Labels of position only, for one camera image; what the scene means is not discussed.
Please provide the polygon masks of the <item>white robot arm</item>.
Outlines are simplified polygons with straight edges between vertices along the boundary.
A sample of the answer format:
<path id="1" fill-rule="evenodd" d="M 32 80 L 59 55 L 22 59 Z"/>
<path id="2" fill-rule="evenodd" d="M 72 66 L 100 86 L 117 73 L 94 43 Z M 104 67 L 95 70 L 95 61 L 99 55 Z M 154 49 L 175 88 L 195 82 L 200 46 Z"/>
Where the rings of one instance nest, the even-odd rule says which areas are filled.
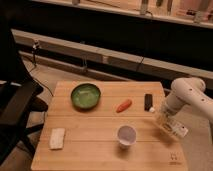
<path id="1" fill-rule="evenodd" d="M 157 123 L 163 125 L 184 105 L 191 105 L 200 110 L 203 116 L 213 124 L 213 99 L 204 93 L 205 88 L 205 82 L 197 77 L 173 80 L 171 91 L 161 104 L 160 114 L 156 118 Z"/>

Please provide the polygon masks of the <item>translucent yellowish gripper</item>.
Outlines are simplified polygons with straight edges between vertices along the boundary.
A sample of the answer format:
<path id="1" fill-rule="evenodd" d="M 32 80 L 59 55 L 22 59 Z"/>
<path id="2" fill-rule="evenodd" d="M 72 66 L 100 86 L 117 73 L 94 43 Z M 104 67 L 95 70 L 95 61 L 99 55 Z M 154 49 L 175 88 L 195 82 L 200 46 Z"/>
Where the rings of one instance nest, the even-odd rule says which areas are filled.
<path id="1" fill-rule="evenodd" d="M 171 129 L 173 122 L 174 120 L 171 118 L 171 110 L 167 106 L 162 105 L 156 116 L 156 123 L 161 127 Z"/>

